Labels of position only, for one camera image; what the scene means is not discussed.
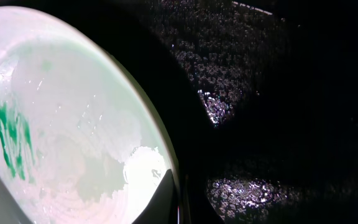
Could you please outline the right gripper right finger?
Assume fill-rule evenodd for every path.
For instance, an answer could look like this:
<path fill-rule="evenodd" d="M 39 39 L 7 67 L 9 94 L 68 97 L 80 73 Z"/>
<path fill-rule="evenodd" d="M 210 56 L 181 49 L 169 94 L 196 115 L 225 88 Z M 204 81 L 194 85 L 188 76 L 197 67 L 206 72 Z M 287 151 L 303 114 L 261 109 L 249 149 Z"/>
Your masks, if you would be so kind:
<path fill-rule="evenodd" d="M 178 195 L 171 169 L 166 171 L 150 202 L 133 224 L 178 224 Z"/>

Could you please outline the light green plate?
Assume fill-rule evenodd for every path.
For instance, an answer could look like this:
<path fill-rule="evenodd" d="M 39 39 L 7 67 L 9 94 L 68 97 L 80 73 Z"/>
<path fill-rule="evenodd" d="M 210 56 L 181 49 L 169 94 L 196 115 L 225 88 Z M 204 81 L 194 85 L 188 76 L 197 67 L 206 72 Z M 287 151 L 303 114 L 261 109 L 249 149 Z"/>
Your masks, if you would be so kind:
<path fill-rule="evenodd" d="M 177 159 L 122 65 L 44 12 L 0 7 L 0 179 L 32 223 L 133 223 Z"/>

